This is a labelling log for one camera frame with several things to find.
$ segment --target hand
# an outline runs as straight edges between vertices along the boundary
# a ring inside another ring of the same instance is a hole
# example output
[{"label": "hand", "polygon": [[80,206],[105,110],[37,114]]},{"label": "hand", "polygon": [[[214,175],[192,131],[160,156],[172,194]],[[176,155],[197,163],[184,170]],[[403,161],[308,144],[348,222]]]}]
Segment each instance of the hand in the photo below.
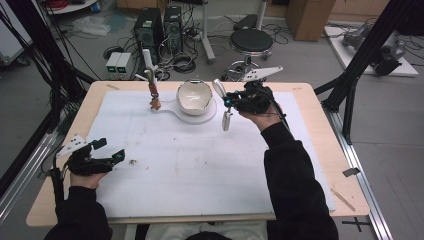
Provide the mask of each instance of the hand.
[{"label": "hand", "polygon": [[259,128],[259,131],[263,131],[269,126],[281,122],[274,105],[271,104],[268,110],[263,114],[254,114],[249,112],[239,112],[241,116],[250,119]]},{"label": "hand", "polygon": [[71,172],[71,186],[86,187],[96,189],[99,187],[99,181],[107,173],[97,173],[90,176],[79,176]]}]

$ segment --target wooden table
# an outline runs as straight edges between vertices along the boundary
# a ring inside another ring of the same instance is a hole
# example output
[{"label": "wooden table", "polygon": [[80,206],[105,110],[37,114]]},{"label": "wooden table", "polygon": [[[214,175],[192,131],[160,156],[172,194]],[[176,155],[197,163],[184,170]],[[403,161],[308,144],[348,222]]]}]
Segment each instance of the wooden table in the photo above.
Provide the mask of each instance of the wooden table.
[{"label": "wooden table", "polygon": [[[177,90],[182,82],[159,82],[159,92]],[[331,216],[366,216],[369,214],[369,206],[362,193],[362,190],[354,176],[345,177],[343,171],[349,169],[346,157],[334,135],[319,100],[312,87],[306,83],[265,83],[273,91],[292,92],[299,110],[302,114],[305,126],[314,145],[321,168],[327,178],[336,204],[336,210]],[[227,91],[241,90],[242,83],[224,82]],[[122,81],[99,81],[91,85],[87,96],[65,138],[65,143],[78,134],[86,138],[93,121],[95,120],[103,97],[107,91],[120,90],[148,90],[147,82],[122,82]],[[62,167],[68,156],[58,159],[58,166]],[[54,212],[54,194],[51,180],[48,178],[44,182],[29,214],[27,224],[32,227],[48,227],[56,224]],[[258,219],[274,219],[273,214],[259,214],[254,217]],[[134,224],[134,223],[155,223],[155,222],[186,222],[186,221],[228,221],[228,220],[254,220],[245,219],[243,216],[217,216],[208,217],[161,217],[148,219],[143,218],[122,218],[109,219],[113,224]]]}]

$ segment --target round stool seat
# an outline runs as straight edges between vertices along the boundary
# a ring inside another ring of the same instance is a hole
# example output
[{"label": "round stool seat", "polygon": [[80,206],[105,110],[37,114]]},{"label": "round stool seat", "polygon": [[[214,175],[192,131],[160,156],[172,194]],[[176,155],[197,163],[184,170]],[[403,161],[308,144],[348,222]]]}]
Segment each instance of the round stool seat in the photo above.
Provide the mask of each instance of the round stool seat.
[{"label": "round stool seat", "polygon": [[268,51],[272,44],[272,38],[264,31],[257,29],[240,29],[230,36],[231,48],[251,55]]}]

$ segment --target person's arm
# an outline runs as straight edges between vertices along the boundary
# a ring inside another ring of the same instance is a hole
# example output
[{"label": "person's arm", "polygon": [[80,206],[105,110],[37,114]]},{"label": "person's arm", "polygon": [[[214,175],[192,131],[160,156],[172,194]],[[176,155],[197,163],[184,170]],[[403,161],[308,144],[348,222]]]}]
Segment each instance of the person's arm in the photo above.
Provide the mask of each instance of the person's arm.
[{"label": "person's arm", "polygon": [[264,115],[240,114],[257,125],[268,144],[265,173],[282,239],[338,239],[302,142],[293,139],[272,106]]},{"label": "person's arm", "polygon": [[68,199],[56,206],[58,223],[49,231],[45,240],[112,238],[105,210],[96,201],[96,188],[104,175],[83,177],[71,173]]}]

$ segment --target floor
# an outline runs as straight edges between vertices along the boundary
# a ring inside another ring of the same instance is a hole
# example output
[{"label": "floor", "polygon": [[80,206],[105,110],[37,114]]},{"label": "floor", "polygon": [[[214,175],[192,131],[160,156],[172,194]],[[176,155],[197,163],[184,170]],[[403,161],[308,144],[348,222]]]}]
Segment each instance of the floor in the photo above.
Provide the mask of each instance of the floor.
[{"label": "floor", "polygon": [[[80,17],[93,15],[79,11],[58,18],[66,29]],[[102,16],[112,30],[107,37],[75,33],[69,40],[101,79],[108,79],[103,52],[112,46],[123,45],[125,37],[131,37],[134,19],[113,10],[102,11]],[[203,47],[198,44],[196,69],[192,73],[171,72],[168,81],[202,79],[211,81],[220,78],[226,67],[242,57],[233,53],[228,46],[232,23],[226,17],[209,20],[213,31],[209,38],[216,61],[208,64]],[[285,30],[282,18],[265,18],[267,31]],[[287,31],[276,36],[272,56],[266,61],[255,59],[261,67],[283,66],[280,73],[268,77],[267,81],[307,82],[319,87],[338,77],[343,68],[330,46],[328,39],[318,42],[294,41]],[[378,77],[363,75],[357,86],[355,109],[352,122],[353,146],[361,161],[378,205],[388,224],[393,239],[424,239],[424,60],[423,50],[406,53],[405,59],[415,65],[417,77]],[[71,58],[78,69],[97,79],[94,73],[81,61],[75,51]],[[324,100],[328,93],[318,96]],[[0,174],[3,175],[16,158],[34,130],[49,111],[49,88],[39,76],[35,66],[12,64],[0,71]],[[344,104],[340,115],[343,116]],[[15,207],[0,225],[1,239],[42,239],[49,229],[30,228],[25,219],[41,187],[42,180],[34,176],[19,197]],[[335,218],[340,239],[377,239],[367,217],[358,217],[363,225],[353,225],[353,218]],[[113,239],[124,239],[125,226],[112,226]]]}]

